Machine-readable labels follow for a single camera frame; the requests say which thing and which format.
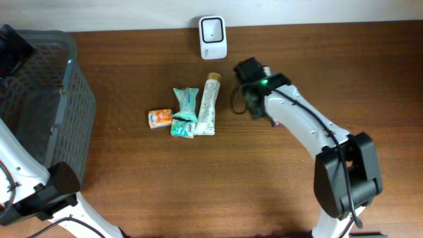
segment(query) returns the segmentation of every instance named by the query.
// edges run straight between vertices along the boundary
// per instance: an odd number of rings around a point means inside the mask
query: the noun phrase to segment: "black wire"
[[[99,237],[101,237],[101,238],[106,238],[103,234],[101,234],[99,231],[97,231],[97,230],[96,230],[95,228],[93,228],[92,226],[88,225],[87,223],[85,223],[85,222],[83,222],[83,221],[80,221],[80,220],[78,220],[78,219],[75,219],[75,218],[73,218],[73,217],[70,217],[70,216],[69,216],[69,217],[67,217],[67,218],[62,218],[62,219],[59,219],[59,220],[55,221],[54,223],[50,224],[50,225],[49,225],[49,226],[47,226],[46,228],[42,229],[41,231],[39,231],[39,232],[35,233],[34,235],[31,235],[31,236],[29,236],[29,237],[27,237],[27,238],[35,238],[35,237],[37,237],[37,236],[39,236],[39,235],[43,234],[44,232],[48,231],[49,229],[51,229],[51,228],[53,228],[53,227],[55,227],[55,226],[59,225],[59,223],[62,223],[62,222],[64,222],[64,221],[73,221],[73,222],[76,222],[76,223],[78,223],[78,224],[80,224],[80,225],[83,225],[83,226],[85,226],[86,228],[90,229],[91,231],[93,231],[94,233],[96,233]]]
[[[10,190],[8,192],[11,192],[9,201],[7,202],[7,205],[5,209],[3,210],[3,212],[1,212],[0,214],[0,219],[1,219],[12,208],[13,202],[15,201],[16,188],[15,188],[15,182],[13,181],[12,175],[10,174],[9,170],[7,170],[5,164],[3,164],[2,161],[0,161],[0,169],[4,172],[4,174],[6,175],[6,179],[9,181]]]
[[[232,94],[232,111],[233,111],[233,113],[235,113],[236,115],[241,115],[241,114],[244,114],[246,111],[247,111],[247,105],[245,104],[245,107],[244,107],[244,109],[242,110],[242,111],[240,111],[240,112],[237,112],[236,110],[235,110],[235,100],[236,100],[236,98],[237,98],[237,96],[238,96],[238,94],[241,92],[241,90],[243,89],[243,85],[240,85],[239,87],[238,87],[238,89],[236,89],[236,90],[234,90],[233,91],[233,94]]]
[[[341,232],[341,234],[338,236],[338,238],[343,238],[348,232],[348,230],[351,228],[351,225],[354,223],[354,220],[351,218],[344,230]]]
[[[362,228],[363,227],[363,223],[358,218],[358,216],[356,214],[356,210],[354,208],[353,201],[352,201],[350,174],[348,172],[348,166],[346,164],[344,152],[342,151],[341,146],[339,145],[339,142],[335,138],[333,132],[325,125],[325,123],[323,123],[323,121],[312,110],[310,110],[309,108],[307,108],[306,106],[304,106],[300,102],[296,101],[295,99],[291,98],[290,96],[286,95],[285,93],[283,93],[283,92],[281,92],[281,91],[279,91],[277,89],[273,89],[273,91],[276,92],[276,93],[278,93],[278,94],[280,94],[280,95],[282,95],[284,98],[290,100],[292,103],[296,104],[297,106],[299,106],[300,108],[302,108],[306,112],[308,112],[323,127],[323,129],[327,132],[327,134],[329,135],[329,137],[335,143],[336,149],[338,150],[338,153],[339,153],[339,156],[340,156],[342,167],[344,168],[344,176],[345,176],[345,183],[346,183],[346,192],[347,192],[347,195],[348,195],[348,201],[350,203],[350,212],[351,212],[351,215],[352,215],[352,219],[354,220],[354,223],[357,225],[357,227]]]

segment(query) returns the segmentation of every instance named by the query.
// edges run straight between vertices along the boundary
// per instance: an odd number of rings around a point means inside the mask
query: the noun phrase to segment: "toothpaste tube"
[[[195,122],[185,122],[185,121],[173,119],[171,135],[192,139],[194,138],[195,127],[196,127]]]
[[[215,104],[221,80],[222,76],[218,73],[209,73],[207,77],[200,113],[198,114],[198,123],[194,132],[196,135],[212,136],[215,134]]]

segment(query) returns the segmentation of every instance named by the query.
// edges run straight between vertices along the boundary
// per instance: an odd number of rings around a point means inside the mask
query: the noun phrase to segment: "white wall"
[[[0,0],[0,22],[18,29],[127,30],[423,19],[423,0]]]

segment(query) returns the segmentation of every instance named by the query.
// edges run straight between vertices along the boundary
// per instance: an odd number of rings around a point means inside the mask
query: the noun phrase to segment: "white tube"
[[[215,104],[220,88],[222,76],[218,73],[209,73],[204,86],[203,98],[201,99],[198,123],[195,129],[196,135],[214,135],[215,126]]]

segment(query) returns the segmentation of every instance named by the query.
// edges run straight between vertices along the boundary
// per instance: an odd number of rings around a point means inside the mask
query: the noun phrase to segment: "tube cap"
[[[215,79],[215,80],[217,80],[217,82],[221,83],[222,82],[222,75],[220,75],[218,73],[209,73],[209,75],[207,76],[207,79]]]

